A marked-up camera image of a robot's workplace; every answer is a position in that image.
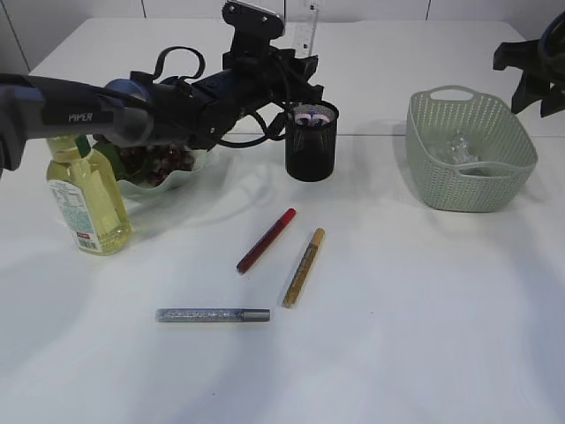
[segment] plastic bottle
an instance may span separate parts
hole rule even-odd
[[[47,180],[79,249],[113,254],[132,235],[132,226],[108,159],[84,135],[47,140],[53,160]]]

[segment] black cup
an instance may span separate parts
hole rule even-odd
[[[334,171],[339,110],[328,102],[293,105],[286,125],[286,171],[300,181],[321,181]]]

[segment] gold marker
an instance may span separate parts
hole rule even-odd
[[[318,249],[320,248],[321,241],[324,239],[324,235],[326,232],[323,228],[319,228],[314,233],[312,240],[310,240],[310,244],[306,248],[304,256],[302,256],[302,261],[300,261],[300,265],[298,265],[298,269],[294,277],[292,278],[292,282],[290,283],[290,287],[286,292],[286,296],[284,296],[284,300],[282,301],[282,305],[284,307],[293,307],[294,304],[297,302],[298,295],[302,290],[302,286],[306,281],[306,277],[308,276],[308,271],[312,267],[314,262],[314,258],[318,253]]]

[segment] white wall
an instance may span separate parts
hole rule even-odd
[[[24,57],[0,2],[0,72],[27,73]]]
[[[432,0],[429,18],[503,20],[534,39],[562,11],[565,0]]]
[[[283,13],[283,0],[248,0]],[[317,0],[326,21],[425,19],[428,0]],[[224,0],[145,0],[148,18],[220,18]],[[287,0],[287,17],[295,19],[305,0]]]
[[[224,0],[3,0],[27,62],[33,69],[85,19],[92,17],[220,18]],[[250,0],[282,12],[283,0]],[[425,19],[429,0],[317,0],[322,20]],[[288,17],[305,0],[288,0]],[[537,38],[565,9],[565,0],[431,0],[429,19],[504,20],[525,38]],[[0,13],[0,58],[18,72],[18,46]]]
[[[140,0],[4,0],[4,5],[32,69],[88,18],[143,18]]]

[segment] red marker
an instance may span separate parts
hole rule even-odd
[[[275,239],[283,232],[286,226],[292,221],[297,211],[293,208],[287,210],[276,223],[265,233],[263,237],[252,247],[249,253],[242,259],[236,266],[239,274],[244,274],[247,270],[260,258],[260,256],[267,250],[267,247],[275,241]]]

